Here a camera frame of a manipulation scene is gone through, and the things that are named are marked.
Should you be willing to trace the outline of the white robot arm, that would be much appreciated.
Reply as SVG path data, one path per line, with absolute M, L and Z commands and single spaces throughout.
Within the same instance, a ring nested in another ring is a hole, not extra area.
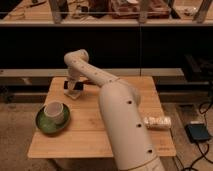
M 100 87 L 99 109 L 119 171 L 165 171 L 140 116 L 139 91 L 125 80 L 88 63 L 89 55 L 81 49 L 64 56 L 68 67 L 66 94 L 77 99 L 74 89 L 80 75 Z

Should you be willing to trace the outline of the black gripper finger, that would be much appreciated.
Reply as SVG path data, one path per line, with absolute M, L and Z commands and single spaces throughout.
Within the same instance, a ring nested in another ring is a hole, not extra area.
M 68 89 L 68 81 L 64 82 L 64 89 Z
M 77 82 L 76 85 L 75 85 L 75 90 L 83 90 L 83 83 L 82 82 Z

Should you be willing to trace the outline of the red object behind arm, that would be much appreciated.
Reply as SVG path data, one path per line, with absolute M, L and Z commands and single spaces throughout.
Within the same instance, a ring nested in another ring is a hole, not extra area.
M 84 79 L 82 82 L 85 84 L 93 84 L 93 82 L 89 79 Z

